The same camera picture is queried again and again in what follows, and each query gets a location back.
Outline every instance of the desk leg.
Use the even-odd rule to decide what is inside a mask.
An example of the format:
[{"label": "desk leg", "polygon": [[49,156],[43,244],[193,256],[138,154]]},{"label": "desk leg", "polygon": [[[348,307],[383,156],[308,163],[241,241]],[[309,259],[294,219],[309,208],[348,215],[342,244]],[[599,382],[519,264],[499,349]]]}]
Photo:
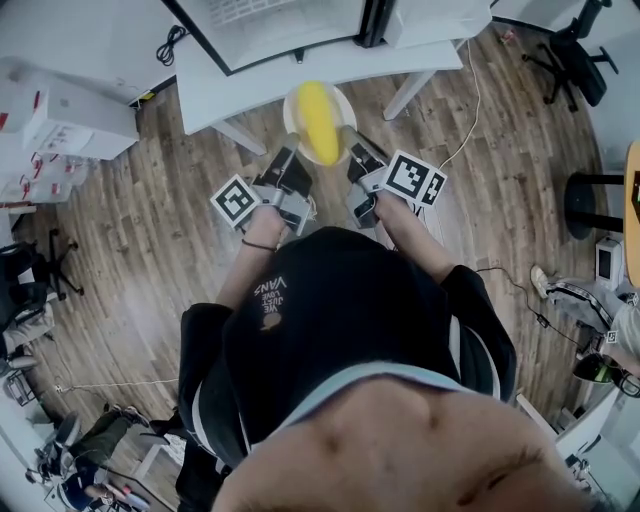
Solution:
[{"label": "desk leg", "polygon": [[573,174],[573,179],[577,183],[588,183],[590,185],[624,185],[624,174]]},{"label": "desk leg", "polygon": [[149,469],[151,469],[151,464],[153,464],[153,462],[156,460],[156,457],[158,456],[158,453],[160,453],[161,448],[161,445],[154,444],[149,449],[144,460],[138,465],[135,472],[133,473],[134,479],[136,479],[138,482],[142,482],[142,480],[144,480],[144,477],[147,476]]},{"label": "desk leg", "polygon": [[235,119],[219,121],[216,124],[212,124],[211,127],[218,130],[222,135],[226,135],[237,144],[244,146],[249,151],[254,152],[258,156],[264,155],[267,152],[264,144],[256,139],[249,130]]},{"label": "desk leg", "polygon": [[395,117],[407,106],[407,103],[418,94],[418,91],[424,87],[424,85],[431,79],[437,70],[430,69],[423,71],[422,73],[412,73],[409,75],[402,87],[398,89],[398,92],[391,100],[391,103],[384,111],[384,118],[387,121],[395,119]]},{"label": "desk leg", "polygon": [[596,215],[594,213],[576,212],[572,210],[565,211],[564,216],[569,221],[580,222],[585,226],[603,229],[605,231],[622,233],[624,229],[623,220],[617,217],[608,217],[606,215]]}]

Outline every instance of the black wristband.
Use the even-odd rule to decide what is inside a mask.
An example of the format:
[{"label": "black wristband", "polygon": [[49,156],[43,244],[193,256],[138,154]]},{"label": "black wristband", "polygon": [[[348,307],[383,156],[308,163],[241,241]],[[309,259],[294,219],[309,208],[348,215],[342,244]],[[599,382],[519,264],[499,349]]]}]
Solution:
[{"label": "black wristband", "polygon": [[247,242],[244,238],[242,239],[242,243],[244,245],[247,245],[249,247],[254,247],[256,249],[263,249],[263,250],[269,251],[269,252],[276,252],[276,248],[275,247],[267,247],[266,245],[252,244],[251,242]]}]

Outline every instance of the office chair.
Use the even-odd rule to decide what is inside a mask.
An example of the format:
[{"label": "office chair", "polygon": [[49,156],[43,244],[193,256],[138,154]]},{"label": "office chair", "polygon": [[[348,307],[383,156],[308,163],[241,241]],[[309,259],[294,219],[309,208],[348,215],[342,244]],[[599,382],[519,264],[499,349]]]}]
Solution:
[{"label": "office chair", "polygon": [[78,250],[78,243],[70,242],[62,252],[62,254],[57,255],[55,238],[59,234],[60,231],[57,229],[52,229],[51,231],[49,231],[49,261],[47,261],[44,256],[39,255],[39,258],[37,259],[33,267],[33,275],[36,281],[46,281],[47,283],[49,283],[56,292],[58,300],[62,301],[67,298],[67,294],[62,291],[60,281],[64,282],[71,290],[73,290],[78,295],[84,295],[84,288],[82,286],[78,287],[74,285],[67,277],[67,275],[62,271],[62,263],[64,262],[70,251]]},{"label": "office chair", "polygon": [[551,96],[545,96],[543,99],[545,104],[554,103],[562,88],[569,101],[569,110],[577,112],[578,104],[571,91],[570,83],[580,89],[589,105],[595,107],[600,103],[607,92],[607,84],[596,63],[608,62],[616,74],[619,74],[618,68],[602,46],[600,47],[602,55],[590,56],[578,40],[589,35],[602,8],[609,8],[611,5],[611,0],[587,0],[578,19],[574,18],[568,27],[551,35],[549,39],[551,48],[546,44],[539,44],[538,48],[544,50],[549,63],[527,54],[522,56],[525,62],[531,61],[555,77]]},{"label": "office chair", "polygon": [[18,276],[38,259],[33,244],[20,242],[0,249],[0,333],[16,321],[24,322],[42,311],[47,301],[47,284],[20,283]]}]

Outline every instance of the black cable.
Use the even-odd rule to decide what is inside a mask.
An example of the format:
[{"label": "black cable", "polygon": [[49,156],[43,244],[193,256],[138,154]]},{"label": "black cable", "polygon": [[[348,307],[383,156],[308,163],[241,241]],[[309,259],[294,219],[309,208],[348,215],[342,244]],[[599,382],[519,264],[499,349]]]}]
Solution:
[{"label": "black cable", "polygon": [[551,322],[549,322],[549,320],[547,319],[547,317],[545,317],[542,313],[540,313],[539,311],[536,311],[535,309],[533,309],[531,307],[531,305],[529,304],[529,292],[527,291],[527,289],[522,286],[519,285],[518,283],[516,283],[512,277],[511,274],[509,274],[509,271],[504,268],[504,267],[488,267],[488,268],[480,268],[478,270],[476,270],[477,273],[480,272],[489,272],[491,270],[501,270],[502,272],[505,273],[505,275],[507,276],[507,279],[509,279],[509,282],[515,286],[516,288],[519,288],[520,290],[522,290],[524,292],[524,298],[525,298],[525,305],[527,306],[527,309],[529,311],[531,311],[534,315],[536,315],[536,320],[538,321],[538,323],[544,328],[546,329],[547,327],[550,327],[552,331],[555,331],[556,333],[558,333],[560,336],[562,336],[563,338],[565,338],[566,340],[569,340],[571,343],[573,343],[576,347],[578,347],[580,350],[583,350],[582,346],[580,345],[580,343],[578,343],[576,340],[569,338],[569,336],[567,336],[566,334],[561,333],[558,329],[556,329],[553,325],[551,325]]},{"label": "black cable", "polygon": [[183,37],[189,35],[187,29],[179,25],[174,25],[167,34],[167,42],[156,50],[156,59],[169,67],[173,64],[173,47]]}]

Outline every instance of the shoe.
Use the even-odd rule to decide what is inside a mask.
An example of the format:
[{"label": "shoe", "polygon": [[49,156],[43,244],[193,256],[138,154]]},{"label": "shoe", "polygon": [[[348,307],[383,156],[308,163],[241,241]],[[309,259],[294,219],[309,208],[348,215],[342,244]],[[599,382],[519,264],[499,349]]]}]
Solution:
[{"label": "shoe", "polygon": [[136,425],[142,425],[144,428],[149,428],[149,420],[140,414],[138,409],[133,405],[130,405],[122,411],[122,415],[129,418]]},{"label": "shoe", "polygon": [[533,284],[541,299],[545,300],[549,298],[549,295],[547,295],[549,278],[538,265],[531,267],[531,284]]}]

